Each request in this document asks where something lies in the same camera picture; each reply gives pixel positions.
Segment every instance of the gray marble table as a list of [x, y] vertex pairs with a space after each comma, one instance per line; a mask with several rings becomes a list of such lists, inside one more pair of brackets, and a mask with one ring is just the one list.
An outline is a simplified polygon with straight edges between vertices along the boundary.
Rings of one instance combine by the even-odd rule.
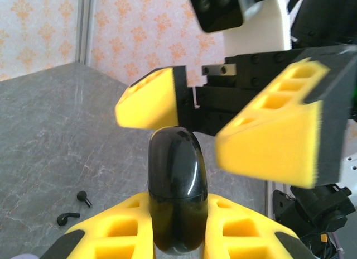
[[[1, 259], [40, 256], [75, 223], [147, 189], [152, 131], [120, 128], [114, 119], [125, 88], [79, 63], [0, 83]], [[209, 192], [263, 213], [264, 182], [219, 170], [213, 138], [196, 135]], [[80, 190], [92, 208], [76, 199]], [[81, 217], [59, 227], [65, 212]]]

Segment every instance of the orange patterned wallpaper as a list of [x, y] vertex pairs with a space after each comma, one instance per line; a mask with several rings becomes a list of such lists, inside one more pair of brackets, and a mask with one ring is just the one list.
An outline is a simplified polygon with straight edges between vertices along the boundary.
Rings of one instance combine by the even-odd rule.
[[0, 81], [75, 60], [78, 0], [0, 0]]
[[95, 0], [91, 31], [89, 65], [126, 84], [170, 65], [201, 84], [201, 66], [224, 59], [222, 35], [200, 31], [188, 0]]

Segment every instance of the table surface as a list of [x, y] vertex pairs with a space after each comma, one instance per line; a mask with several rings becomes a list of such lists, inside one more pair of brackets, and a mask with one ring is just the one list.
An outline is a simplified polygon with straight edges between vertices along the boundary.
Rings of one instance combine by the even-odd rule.
[[[146, 191], [152, 131], [117, 126], [114, 106], [125, 88], [79, 63], [0, 83], [1, 259], [41, 256], [75, 223]], [[219, 170], [213, 138], [196, 135], [209, 192], [263, 213], [264, 181]], [[76, 199], [81, 190], [92, 208]], [[66, 212], [81, 217], [59, 227]]]

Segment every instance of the yellow foam pad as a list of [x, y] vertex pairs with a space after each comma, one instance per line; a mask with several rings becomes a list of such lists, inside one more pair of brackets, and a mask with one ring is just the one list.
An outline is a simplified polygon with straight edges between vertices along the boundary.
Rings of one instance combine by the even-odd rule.
[[148, 205], [148, 193], [140, 193], [71, 227], [67, 233], [85, 234], [68, 259], [154, 259]]
[[290, 64], [216, 135], [218, 165], [233, 174], [313, 187], [322, 102], [303, 99], [328, 72], [308, 59]]
[[209, 215], [203, 259], [288, 259], [292, 258], [275, 236], [295, 233], [269, 218], [209, 194]]
[[128, 87], [115, 107], [121, 127], [158, 130], [178, 126], [173, 68], [154, 70]]

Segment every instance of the wall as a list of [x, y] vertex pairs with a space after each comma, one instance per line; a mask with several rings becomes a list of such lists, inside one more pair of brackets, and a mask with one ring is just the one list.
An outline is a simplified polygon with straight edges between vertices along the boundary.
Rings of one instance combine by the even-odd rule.
[[0, 81], [75, 60], [78, 0], [0, 0]]
[[200, 66], [224, 58], [223, 37], [200, 31], [188, 0], [95, 0], [89, 65], [131, 84], [160, 66], [187, 65], [189, 85]]

